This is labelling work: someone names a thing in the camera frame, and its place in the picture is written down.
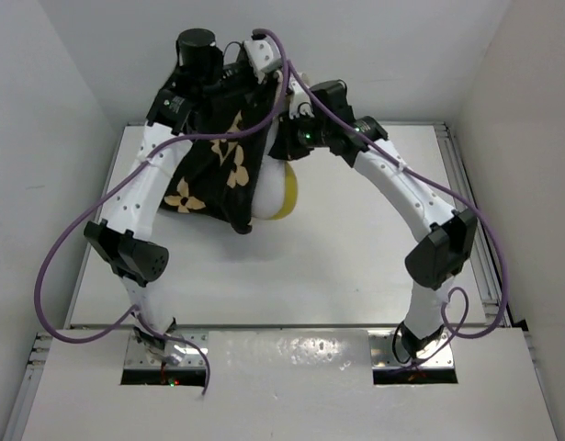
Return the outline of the cream yellow pillow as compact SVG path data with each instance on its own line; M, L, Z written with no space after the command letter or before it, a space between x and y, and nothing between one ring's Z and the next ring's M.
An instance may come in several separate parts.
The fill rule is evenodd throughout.
M251 215L260 221L273 221L287 217L298 199L298 181L288 161L275 159L270 152L279 132L279 117L270 123L259 173L252 197Z

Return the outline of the black floral pillowcase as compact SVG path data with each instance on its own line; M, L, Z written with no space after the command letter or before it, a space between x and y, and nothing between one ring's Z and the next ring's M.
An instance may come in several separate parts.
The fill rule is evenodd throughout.
M175 136L212 136L192 142L172 174L160 207L210 216L247 234L255 220L252 197L273 122L266 117L278 99L281 81L267 79L243 96L208 96L208 86L218 80L203 84L176 69L153 101L146 117L148 126L166 126Z

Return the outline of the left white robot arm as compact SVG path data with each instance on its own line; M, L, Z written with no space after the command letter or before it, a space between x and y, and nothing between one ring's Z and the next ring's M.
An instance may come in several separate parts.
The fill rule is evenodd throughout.
M238 141L266 129L276 116L274 103L262 120L244 130L210 133L209 122L223 105L243 98L280 69L288 82L282 48L273 50L267 29L256 28L242 44L237 62L227 65L214 33L204 28L181 32L175 41L176 64L147 113L139 155L130 174L105 195L116 204L100 222L88 222L84 236L118 276L130 298L136 336L163 349L175 326L167 309L153 299L150 284L165 271L169 252L152 243L153 223L166 189L198 141Z

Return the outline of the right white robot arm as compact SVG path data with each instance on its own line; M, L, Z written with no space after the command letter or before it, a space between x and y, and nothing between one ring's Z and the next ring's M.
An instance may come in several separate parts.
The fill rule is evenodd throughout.
M379 190L416 241L404 260L412 279L410 306L394 339L414 361L444 331L442 307L469 260L476 215L455 209L415 179L381 124L370 116L355 117L342 81L306 87L291 78L287 94L273 157L293 161L316 148L328 149Z

